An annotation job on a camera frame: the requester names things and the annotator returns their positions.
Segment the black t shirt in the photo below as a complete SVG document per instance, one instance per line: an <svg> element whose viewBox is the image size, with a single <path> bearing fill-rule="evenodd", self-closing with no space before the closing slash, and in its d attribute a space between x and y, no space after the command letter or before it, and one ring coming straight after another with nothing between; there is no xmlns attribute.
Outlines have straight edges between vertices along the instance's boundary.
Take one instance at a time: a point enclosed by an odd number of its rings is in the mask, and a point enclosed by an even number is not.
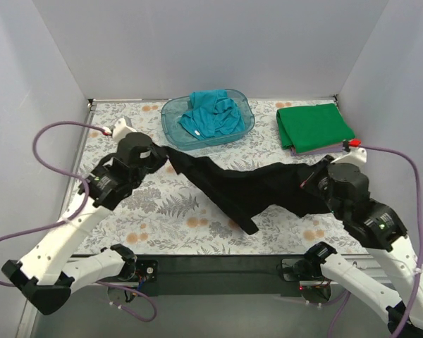
<svg viewBox="0 0 423 338"><path fill-rule="evenodd" d="M313 172L306 163L272 163L251 171L224 170L209 157L193 157L167 146L164 150L174 170L186 176L247 234L259 231L252 218L271 205L300 218L330 212L322 199L300 188Z"/></svg>

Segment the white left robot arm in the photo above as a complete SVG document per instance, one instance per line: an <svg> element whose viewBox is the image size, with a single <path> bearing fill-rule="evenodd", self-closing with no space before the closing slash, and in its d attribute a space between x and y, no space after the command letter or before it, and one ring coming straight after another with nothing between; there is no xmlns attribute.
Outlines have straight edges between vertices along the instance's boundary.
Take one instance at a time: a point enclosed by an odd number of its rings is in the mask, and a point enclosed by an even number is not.
<svg viewBox="0 0 423 338"><path fill-rule="evenodd" d="M124 136L117 150L103 157L87 176L87 186L79 188L62 224L20 260L6 261L2 273L43 315L60 309L72 293L108 277L137 284L147 281L154 269L137 263L137 256L122 244L81 261L70 258L83 239L165 160L149 136L140 132Z"/></svg>

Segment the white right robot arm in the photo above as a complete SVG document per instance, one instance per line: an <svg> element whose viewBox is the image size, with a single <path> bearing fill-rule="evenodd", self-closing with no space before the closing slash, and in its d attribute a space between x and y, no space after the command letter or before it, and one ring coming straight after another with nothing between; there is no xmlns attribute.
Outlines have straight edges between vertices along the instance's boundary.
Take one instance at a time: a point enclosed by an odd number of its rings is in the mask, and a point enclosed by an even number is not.
<svg viewBox="0 0 423 338"><path fill-rule="evenodd" d="M301 188L322 198L393 286L368 276L325 242L305 253L306 274L344 287L368 305L394 337L423 337L423 265L403 222L391 207L371 198L369 179L357 165L325 156L312 168Z"/></svg>

